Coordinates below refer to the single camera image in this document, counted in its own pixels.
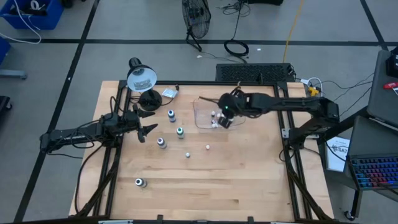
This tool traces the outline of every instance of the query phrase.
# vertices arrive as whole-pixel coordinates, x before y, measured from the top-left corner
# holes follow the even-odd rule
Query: keyboard
[[[398,156],[349,160],[353,165],[349,166],[350,171],[361,190],[385,189],[376,181],[390,189],[398,189]]]
[[[216,81],[294,82],[295,72],[289,63],[217,64]]]

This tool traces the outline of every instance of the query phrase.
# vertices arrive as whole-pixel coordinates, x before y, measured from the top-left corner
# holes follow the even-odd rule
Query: white paper
[[[302,78],[302,79],[300,80],[300,82],[302,82],[302,83],[304,83],[304,84],[308,85],[308,83],[309,83],[310,81],[308,81],[308,80],[305,80],[305,79],[303,79],[303,78]]]
[[[328,141],[328,145],[330,146],[330,149],[328,149],[328,146],[326,146],[327,169],[343,172],[345,162],[337,158],[330,150],[333,150],[337,156],[345,160],[348,153],[349,140],[334,137]]]

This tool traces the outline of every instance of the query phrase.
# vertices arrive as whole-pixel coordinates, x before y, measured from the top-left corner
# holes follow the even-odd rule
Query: rgb keyboard
[[[398,156],[350,159],[351,173],[362,190],[378,190],[379,182],[390,189],[398,189]]]

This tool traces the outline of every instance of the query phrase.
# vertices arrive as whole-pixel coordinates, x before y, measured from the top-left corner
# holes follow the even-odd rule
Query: wooden tabletop
[[[109,98],[116,95],[117,87],[117,81],[102,83],[94,119],[109,113]],[[288,83],[288,87],[290,97],[305,96],[302,83]],[[160,93],[166,88],[174,86],[155,87]],[[208,104],[198,101],[199,96],[217,98],[233,88],[182,85],[173,102],[157,109],[156,115],[141,119],[144,126],[159,124],[145,143],[140,143],[134,132],[124,135],[111,218],[154,220],[162,214],[165,220],[246,221],[253,216],[255,221],[294,221],[285,164],[278,158],[282,141],[276,112],[258,119],[236,120],[235,123],[244,123],[230,129],[200,129],[195,125],[193,105],[198,119],[199,114],[209,109]],[[274,96],[273,88],[268,86],[243,86],[242,90]],[[175,123],[169,122],[168,110],[175,111]],[[308,113],[293,115],[296,126],[310,119]],[[198,125],[206,124],[202,119]],[[178,127],[184,129],[184,139],[177,137]],[[165,139],[166,149],[159,148],[157,138]],[[314,140],[306,140],[305,146],[318,151]],[[87,149],[85,158],[92,151]],[[300,153],[308,191],[325,213],[333,217],[320,157],[309,151]],[[98,186],[103,156],[104,149],[83,169],[78,196],[80,209]],[[136,178],[145,179],[147,187],[137,187]],[[298,189],[297,193],[300,214],[305,217]],[[100,214],[104,212],[108,191],[103,195]]]

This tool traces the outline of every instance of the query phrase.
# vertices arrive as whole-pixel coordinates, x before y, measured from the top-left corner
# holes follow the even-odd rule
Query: cable
[[[77,206],[77,196],[78,196],[78,193],[79,193],[81,172],[83,171],[83,168],[86,165],[88,159],[91,158],[94,154],[96,154],[99,151],[99,149],[101,149],[101,147],[102,147],[102,144],[97,149],[95,149],[90,155],[88,155],[87,158],[83,161],[83,163],[82,163],[82,165],[80,167],[79,174],[78,174],[78,177],[77,177],[76,192],[75,192],[75,211],[76,211],[76,213],[79,213],[79,209],[78,209],[78,206]]]
[[[161,106],[166,106],[166,105],[168,105],[169,103],[171,103],[173,100],[174,100],[174,98],[172,98],[169,102],[167,102],[167,103],[165,103],[165,104],[163,104],[163,105],[161,105]]]
[[[239,18],[241,17],[241,10],[242,10],[242,5],[243,5],[243,0],[241,0],[240,2],[241,3],[240,3],[240,7],[239,7],[238,19],[236,20],[234,35],[231,38],[231,40],[227,40],[227,41],[224,42],[224,48],[230,55],[242,60],[243,63],[247,63],[247,61],[245,59],[243,59],[242,57],[247,56],[249,54],[249,46],[247,44],[245,44],[244,42],[241,42],[241,41],[238,41],[238,40],[234,40],[235,35],[236,35],[236,31],[238,29]],[[233,52],[227,46],[229,43],[238,44],[238,45],[244,47],[245,51],[243,53]]]
[[[114,96],[111,96],[111,100],[114,100],[115,103],[117,103],[116,98]],[[122,112],[125,112],[122,108],[120,108],[120,105],[118,106],[119,110]]]
[[[216,8],[222,9],[224,15],[227,15],[227,16],[232,15],[232,14],[239,12],[239,7],[240,7],[239,1],[234,3],[233,5],[228,4],[227,6],[216,7]],[[241,12],[240,13],[241,17],[246,17],[246,16],[250,15],[250,13],[251,13],[250,5],[248,3],[243,3],[242,6],[246,6],[248,8],[248,10],[246,12]]]
[[[33,28],[31,28],[31,26],[28,25],[28,24],[25,22],[25,20],[22,18],[21,12],[19,11],[19,6],[18,6],[18,3],[17,3],[17,0],[14,0],[14,3],[15,3],[15,7],[17,8],[17,12],[18,12],[18,15],[19,15],[20,19],[22,19],[22,21],[24,22],[24,24],[25,24],[31,31],[33,31],[33,32],[39,37],[39,40],[38,40],[37,42],[29,42],[29,41],[24,41],[24,40],[17,40],[17,39],[14,39],[14,38],[12,38],[12,37],[9,37],[9,36],[7,36],[7,35],[4,35],[4,34],[2,34],[2,33],[0,33],[0,35],[2,35],[3,37],[5,37],[5,38],[7,38],[7,39],[10,39],[10,40],[13,40],[13,41],[16,41],[16,42],[20,42],[20,43],[26,43],[26,44],[39,44],[39,43],[41,43],[41,41],[42,41],[42,36],[40,36],[40,34],[38,34]]]
[[[321,156],[321,154],[319,154],[319,152],[314,151],[314,150],[312,150],[312,149],[309,149],[309,148],[307,148],[307,147],[304,147],[303,149],[305,149],[305,150],[307,150],[307,151],[311,151],[311,152],[313,152],[313,153],[315,153],[315,154],[318,154],[318,156]]]
[[[345,162],[346,160],[341,158],[340,156],[337,156],[337,154],[335,152],[333,152],[333,150],[331,150],[331,147],[328,144],[328,141],[325,140],[326,146],[327,148],[330,150],[330,152],[335,155],[337,158],[339,158],[341,161]]]
[[[281,158],[282,152],[283,152],[284,150],[285,150],[285,149],[282,149],[282,150],[279,152],[279,160],[281,160],[282,162],[286,162],[286,160],[283,160],[283,159]],[[294,151],[293,151],[293,154],[289,157],[289,160],[291,160],[293,157],[294,157]]]
[[[312,77],[312,78],[309,78],[308,79],[308,81],[311,81],[311,80],[313,80],[313,79],[316,79],[316,80],[318,80],[319,81],[319,84],[321,84],[321,97],[323,97],[323,87],[322,87],[322,81],[319,79],[319,78],[317,78],[317,77]]]
[[[70,136],[70,144],[71,144],[73,147],[77,148],[77,149],[90,149],[90,148],[94,147],[95,144],[94,144],[93,139],[94,139],[95,141],[96,141],[96,139],[95,139],[93,136],[87,136],[85,133],[79,132],[79,129],[82,128],[82,127],[84,127],[84,126],[86,126],[86,125],[93,124],[93,123],[98,122],[98,121],[100,121],[100,120],[99,120],[99,119],[96,119],[96,120],[94,120],[94,121],[87,122],[87,123],[82,124],[82,125],[80,125],[79,127],[77,127],[77,128],[74,130],[74,132],[72,132],[72,134],[71,134],[71,136]],[[73,143],[73,137],[75,137],[76,134],[78,134],[78,133],[84,135],[84,137],[86,137],[86,138],[89,140],[89,142],[91,143],[91,146],[77,146],[75,143]]]
[[[215,56],[215,55],[213,55],[213,54],[211,54],[211,53],[204,52],[204,51],[202,51],[202,53],[211,55],[211,56],[213,56],[215,59],[225,59],[225,60],[228,60],[228,61],[230,61],[230,62],[243,63],[243,62],[235,61],[235,60],[232,60],[232,59],[229,59],[229,58],[217,57],[217,56]]]
[[[355,88],[355,87],[357,87],[357,86],[361,86],[361,85],[365,85],[365,84],[368,84],[368,83],[372,83],[372,82],[361,83],[361,82],[363,82],[363,81],[366,81],[366,80],[367,80],[369,77],[371,77],[372,75],[374,75],[374,73],[370,74],[370,75],[369,75],[368,77],[366,77],[364,80],[361,80],[361,81],[357,82],[357,84],[355,84],[355,85],[349,87],[343,94],[341,94],[341,95],[338,96],[335,100],[333,100],[333,102],[336,101],[336,100],[338,100],[340,97],[344,96],[345,94],[347,94],[347,92],[349,92],[351,89],[353,89],[353,88]]]
[[[342,112],[340,114],[340,116],[342,116],[343,114],[345,114],[347,111],[349,111],[349,109],[351,109],[360,99],[362,99],[367,93],[368,91],[371,89],[372,87],[368,88],[368,90],[366,90],[363,95],[361,97],[359,97],[347,110],[345,110],[344,112]]]
[[[285,60],[286,60],[286,53],[287,53],[287,47],[289,46],[290,38],[292,38],[293,30],[294,30],[294,27],[296,26],[297,18],[299,18],[299,15],[300,15],[300,13],[301,13],[301,10],[302,10],[302,8],[303,8],[303,5],[304,5],[304,0],[301,0],[300,6],[298,7],[298,10],[297,10],[297,13],[296,13],[296,16],[294,17],[293,26],[292,26],[292,28],[290,29],[289,36],[288,36],[288,38],[287,38],[287,40],[286,40],[286,46],[285,46],[285,52],[284,52],[284,59],[283,59],[282,63],[285,63]]]
[[[49,155],[49,156],[66,156],[66,157],[70,157],[73,159],[82,159],[82,157],[70,156],[70,155],[66,155],[66,154],[62,154],[62,153],[55,153],[55,154],[47,153],[47,155]]]

